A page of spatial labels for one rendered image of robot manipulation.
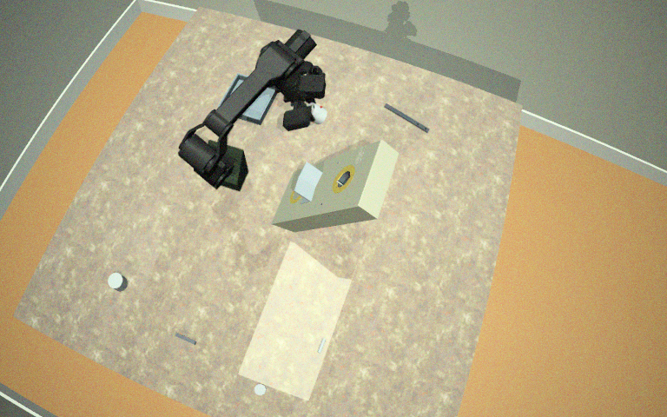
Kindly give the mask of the pale cream service panel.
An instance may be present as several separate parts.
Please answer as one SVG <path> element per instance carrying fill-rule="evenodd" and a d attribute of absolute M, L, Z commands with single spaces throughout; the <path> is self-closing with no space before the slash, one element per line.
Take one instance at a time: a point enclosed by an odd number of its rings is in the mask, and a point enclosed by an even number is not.
<path fill-rule="evenodd" d="M 313 164 L 322 172 L 311 202 L 302 203 L 293 172 L 272 224 L 292 232 L 379 217 L 399 153 L 383 140 Z"/>

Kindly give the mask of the grey flat bar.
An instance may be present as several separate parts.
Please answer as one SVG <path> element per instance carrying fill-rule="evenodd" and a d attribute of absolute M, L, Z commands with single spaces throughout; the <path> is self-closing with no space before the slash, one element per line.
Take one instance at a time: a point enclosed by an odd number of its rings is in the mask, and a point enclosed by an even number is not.
<path fill-rule="evenodd" d="M 392 106 L 390 106 L 390 105 L 388 105 L 388 104 L 386 104 L 384 107 L 385 107 L 386 109 L 389 109 L 389 110 L 390 110 L 391 112 L 393 112 L 394 114 L 396 114 L 396 115 L 398 115 L 398 116 L 401 116 L 402 118 L 406 119 L 408 122 L 411 122 L 412 124 L 416 125 L 416 126 L 419 127 L 420 129 L 424 130 L 426 133 L 429 131 L 428 128 L 426 128 L 425 126 L 421 125 L 421 124 L 418 123 L 417 121 L 413 120 L 411 117 L 409 117 L 409 116 L 403 114 L 402 112 L 398 111 L 398 110 L 395 109 L 394 107 L 392 107 Z"/>

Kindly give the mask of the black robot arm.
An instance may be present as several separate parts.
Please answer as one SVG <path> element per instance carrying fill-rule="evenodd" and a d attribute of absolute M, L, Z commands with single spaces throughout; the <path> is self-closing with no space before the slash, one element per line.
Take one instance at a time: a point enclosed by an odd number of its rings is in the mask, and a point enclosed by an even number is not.
<path fill-rule="evenodd" d="M 217 190 L 230 177 L 234 166 L 234 157 L 225 154 L 234 122 L 267 88 L 290 84 L 295 72 L 305 62 L 303 59 L 316 45 L 308 32 L 297 29 L 285 44 L 278 40 L 263 46 L 254 71 L 218 109 L 213 109 L 206 116 L 203 123 L 187 131 L 179 146 L 179 157 Z M 314 65 L 305 76 L 300 74 L 300 86 L 294 87 L 298 100 L 305 102 L 306 98 L 322 99 L 326 89 L 325 75 L 319 66 Z M 219 137 L 217 149 L 195 134 L 203 126 Z"/>

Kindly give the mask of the white cylinder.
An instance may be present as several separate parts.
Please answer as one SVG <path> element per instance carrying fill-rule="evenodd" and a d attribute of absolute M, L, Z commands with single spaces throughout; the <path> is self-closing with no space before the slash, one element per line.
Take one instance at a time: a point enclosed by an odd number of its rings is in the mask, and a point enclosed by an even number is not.
<path fill-rule="evenodd" d="M 311 114 L 314 117 L 315 121 L 312 121 L 316 124 L 321 124 L 327 117 L 327 110 L 322 108 L 316 103 L 309 103 L 308 106 L 312 105 Z"/>
<path fill-rule="evenodd" d="M 128 286 L 127 279 L 118 273 L 109 276 L 108 284 L 117 291 L 123 291 Z"/>

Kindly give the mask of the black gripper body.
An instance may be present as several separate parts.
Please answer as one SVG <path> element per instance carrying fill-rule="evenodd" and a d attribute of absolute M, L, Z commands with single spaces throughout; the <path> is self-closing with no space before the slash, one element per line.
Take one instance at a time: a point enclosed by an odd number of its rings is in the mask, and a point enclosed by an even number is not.
<path fill-rule="evenodd" d="M 294 80 L 283 87 L 275 87 L 274 91 L 276 93 L 282 93 L 284 95 L 284 103 L 291 103 L 291 107 L 294 109 L 287 110 L 284 113 L 283 117 L 283 127 L 288 130 L 295 130 L 306 128 L 310 124 L 310 113 L 308 106 L 305 102 L 300 102 L 294 93 L 294 87 L 299 88 L 300 86 L 300 74 L 304 76 L 307 72 L 310 71 L 313 64 L 305 61 L 299 69 L 295 72 Z"/>

